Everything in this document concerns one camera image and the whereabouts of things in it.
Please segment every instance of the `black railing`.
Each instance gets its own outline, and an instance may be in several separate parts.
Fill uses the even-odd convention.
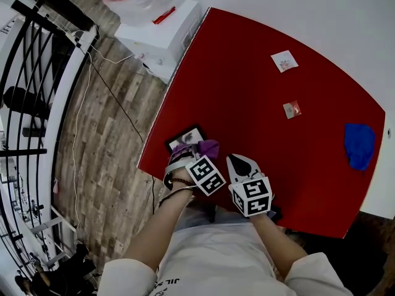
[[[25,223],[31,229],[41,225],[43,210],[51,216],[49,201],[45,203],[40,201],[40,191],[43,192],[39,187],[40,176],[43,174],[39,170],[40,155],[47,153],[44,139],[51,114],[51,103],[70,55],[76,48],[75,43],[68,39],[63,29],[59,29],[47,17],[39,14],[43,4],[50,5],[81,30],[89,30],[94,26],[94,22],[69,0],[38,0],[33,9],[19,1],[15,1],[12,5],[14,10],[25,16],[25,19],[10,47],[0,78],[0,101],[8,108],[5,109],[8,111],[8,116],[2,118],[5,142],[2,144],[3,150],[0,150],[0,158],[6,161],[7,177],[10,176],[10,163],[14,162],[16,169],[13,190],[7,181],[5,191],[9,200],[0,192],[0,237],[15,264],[26,277],[30,277],[34,270],[30,264],[31,254],[23,241],[23,229],[20,229],[20,223]],[[81,72],[82,64],[75,74],[73,85]],[[16,65],[20,65],[17,73],[12,69]],[[73,87],[66,104],[71,98],[72,89]],[[65,110],[66,108],[60,121],[58,138]],[[53,175],[55,164],[56,162],[53,161],[52,172],[47,174],[48,176]],[[51,198],[52,189],[44,191],[48,192],[48,197]],[[43,232],[34,233],[34,236],[41,242],[43,252],[49,260]]]

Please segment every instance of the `person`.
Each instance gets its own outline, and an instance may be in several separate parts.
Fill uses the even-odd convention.
[[[7,89],[2,97],[4,104],[15,112],[29,114],[31,116],[43,118],[47,120],[49,118],[50,108],[47,107],[46,103],[36,97],[36,94],[26,92],[25,89],[11,86]]]
[[[36,273],[31,280],[16,276],[15,282],[26,295],[91,295],[94,287],[82,277],[96,267],[91,261],[84,261],[87,254],[88,249],[83,244],[78,244],[76,254],[60,264],[55,271],[44,271],[40,263],[36,261]]]
[[[98,296],[352,295],[323,253],[307,255],[266,215],[218,208],[210,223],[173,172],[173,190],[123,259],[106,263]],[[276,279],[273,266],[283,278]]]

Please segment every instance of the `white box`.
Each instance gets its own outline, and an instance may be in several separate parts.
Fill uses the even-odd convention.
[[[267,177],[229,185],[233,203],[245,216],[268,212],[272,204],[272,188]]]
[[[115,37],[153,73],[170,79],[184,50],[189,46],[201,17],[201,8],[196,1],[182,0],[179,8],[162,23],[149,23],[140,27],[121,23]]]

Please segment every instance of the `shirt sleeve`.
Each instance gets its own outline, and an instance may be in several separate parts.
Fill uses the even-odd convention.
[[[154,288],[157,276],[137,260],[119,259],[106,263],[98,296],[144,296]]]
[[[298,296],[352,296],[324,253],[295,261],[284,283]]]

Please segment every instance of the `black cable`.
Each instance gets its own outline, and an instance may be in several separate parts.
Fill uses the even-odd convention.
[[[133,124],[133,121],[131,120],[131,118],[129,117],[129,115],[126,113],[125,109],[122,107],[122,104],[118,101],[117,97],[115,96],[115,94],[111,91],[109,85],[104,81],[103,77],[101,76],[101,74],[99,73],[99,71],[96,69],[95,65],[92,63],[92,59],[91,57],[89,57],[89,60],[91,62],[92,67],[94,68],[94,70],[96,71],[96,73],[99,75],[101,81],[103,81],[103,83],[106,85],[107,89],[110,91],[111,95],[113,96],[113,98],[115,99],[115,101],[117,101],[119,107],[122,109],[122,111],[124,112],[124,114],[126,115],[126,117],[129,119],[130,124],[132,125],[132,127],[135,129],[136,133],[138,134],[138,136],[140,137],[141,142],[144,145],[144,139],[143,137],[141,137],[140,132],[137,130],[135,124]],[[154,177],[151,175],[152,178],[152,214],[155,213],[155,192],[154,192],[154,184],[155,184],[155,179]]]

